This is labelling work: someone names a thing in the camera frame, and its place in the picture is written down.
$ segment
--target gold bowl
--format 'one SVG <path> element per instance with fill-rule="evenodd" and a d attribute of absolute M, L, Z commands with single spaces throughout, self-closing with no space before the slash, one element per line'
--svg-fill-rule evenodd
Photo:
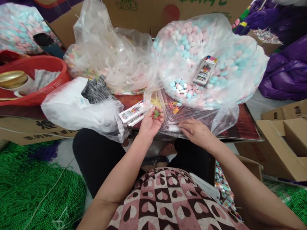
<path fill-rule="evenodd" d="M 25 84 L 28 80 L 28 75 L 23 71 L 9 71 L 0 73 L 0 87 L 12 89 Z"/>

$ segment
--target brown cardboard box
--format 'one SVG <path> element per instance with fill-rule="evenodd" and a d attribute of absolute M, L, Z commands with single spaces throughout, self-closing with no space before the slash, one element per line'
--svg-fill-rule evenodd
<path fill-rule="evenodd" d="M 48 120 L 12 117 L 0 118 L 0 139 L 5 139 L 18 145 L 74 137 L 76 133 L 77 131 L 75 130 L 64 129 Z"/>
<path fill-rule="evenodd" d="M 235 144 L 241 156 L 259 162 L 264 174 L 295 181 L 307 180 L 307 121 L 257 121 L 265 142 Z"/>
<path fill-rule="evenodd" d="M 282 44 L 271 44 L 271 43 L 266 43 L 261 41 L 255 34 L 253 31 L 249 31 L 249 33 L 247 34 L 247 36 L 250 36 L 252 38 L 254 38 L 258 45 L 260 45 L 263 50 L 264 53 L 269 56 L 271 53 L 273 53 L 278 47 L 280 47 Z"/>
<path fill-rule="evenodd" d="M 233 24 L 250 4 L 244 0 L 103 0 L 103 3 L 113 27 L 136 29 L 152 37 L 169 22 L 202 14 L 223 13 Z M 80 15 L 82 0 L 36 0 L 35 6 L 66 47 L 75 43 L 73 25 Z"/>
<path fill-rule="evenodd" d="M 307 120 L 307 99 L 285 105 L 261 115 L 262 120 L 287 120 L 300 117 Z"/>
<path fill-rule="evenodd" d="M 236 155 L 239 160 L 257 177 L 260 181 L 262 181 L 262 169 L 263 167 L 256 161 L 248 159 L 243 156 Z"/>

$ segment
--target table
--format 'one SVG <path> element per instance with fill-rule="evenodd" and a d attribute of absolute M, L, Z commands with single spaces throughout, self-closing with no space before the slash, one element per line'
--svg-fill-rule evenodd
<path fill-rule="evenodd" d="M 137 102 L 143 99 L 143 95 L 123 95 L 116 96 L 124 105 L 125 109 L 130 108 Z M 238 122 L 235 126 L 219 134 L 218 137 L 225 143 L 234 142 L 252 142 L 263 141 L 263 135 L 258 130 L 254 119 L 249 112 L 249 109 L 245 104 L 239 105 L 240 114 Z M 26 117 L 32 119 L 46 119 L 40 106 L 36 107 L 24 107 L 24 106 L 0 106 L 0 117 Z M 137 132 L 140 128 L 140 124 L 136 124 L 130 128 L 132 132 Z"/>

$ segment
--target clear plastic bag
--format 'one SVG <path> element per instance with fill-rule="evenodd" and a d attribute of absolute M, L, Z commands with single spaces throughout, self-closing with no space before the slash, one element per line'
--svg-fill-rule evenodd
<path fill-rule="evenodd" d="M 46 118 L 65 129 L 89 128 L 123 143 L 129 135 L 127 125 L 118 116 L 124 109 L 123 104 L 112 95 L 90 104 L 81 95 L 87 81 L 87 78 L 78 77 L 48 94 L 41 105 Z"/>
<path fill-rule="evenodd" d="M 235 125 L 238 104 L 252 97 L 269 60 L 253 38 L 233 33 L 223 14 L 169 23 L 158 33 L 154 52 L 159 70 L 144 93 L 145 105 L 161 105 L 167 118 L 161 131 L 177 137 L 182 137 L 177 127 L 182 119 L 199 119 L 215 135 Z M 208 55 L 218 61 L 208 84 L 201 87 L 193 78 Z M 173 86 L 178 79 L 193 88 L 179 92 L 177 84 Z M 172 103 L 178 103 L 178 110 Z"/>
<path fill-rule="evenodd" d="M 35 7 L 15 3 L 0 5 L 0 50 L 41 53 L 43 50 L 33 40 L 39 33 L 50 35 L 61 45 Z"/>
<path fill-rule="evenodd" d="M 113 28 L 106 6 L 85 0 L 74 25 L 76 44 L 64 59 L 73 77 L 106 76 L 115 94 L 141 94 L 156 76 L 152 38 L 136 30 Z"/>

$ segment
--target purple bag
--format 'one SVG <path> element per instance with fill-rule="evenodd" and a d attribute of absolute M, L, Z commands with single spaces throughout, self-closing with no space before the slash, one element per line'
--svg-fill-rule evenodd
<path fill-rule="evenodd" d="M 307 98 L 307 35 L 270 55 L 259 90 L 264 97 L 300 101 Z"/>

